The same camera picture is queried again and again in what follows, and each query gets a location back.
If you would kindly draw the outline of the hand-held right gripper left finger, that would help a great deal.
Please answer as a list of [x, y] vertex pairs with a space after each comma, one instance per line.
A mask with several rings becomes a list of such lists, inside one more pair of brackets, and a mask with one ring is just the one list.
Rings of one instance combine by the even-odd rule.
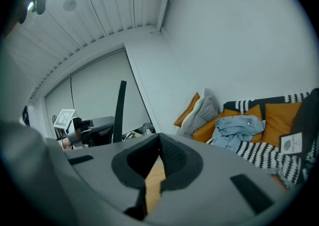
[[135, 205], [126, 209], [125, 214], [140, 221], [148, 214], [145, 179], [158, 159], [159, 149], [159, 134], [152, 134], [112, 159], [111, 167], [118, 180], [126, 187], [138, 190]]

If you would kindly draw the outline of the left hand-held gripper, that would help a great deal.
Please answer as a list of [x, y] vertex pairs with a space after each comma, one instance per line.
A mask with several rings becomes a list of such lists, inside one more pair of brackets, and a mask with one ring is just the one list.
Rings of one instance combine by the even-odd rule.
[[63, 150], [84, 148], [81, 135], [81, 118], [75, 109], [62, 109], [55, 120], [53, 127], [62, 131], [60, 144]]

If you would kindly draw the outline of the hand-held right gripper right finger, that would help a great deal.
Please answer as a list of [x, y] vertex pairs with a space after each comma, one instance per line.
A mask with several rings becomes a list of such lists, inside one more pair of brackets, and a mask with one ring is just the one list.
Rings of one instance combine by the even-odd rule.
[[165, 173], [165, 180], [160, 184], [161, 192], [185, 189], [202, 172], [200, 154], [166, 134], [159, 134], [159, 156]]

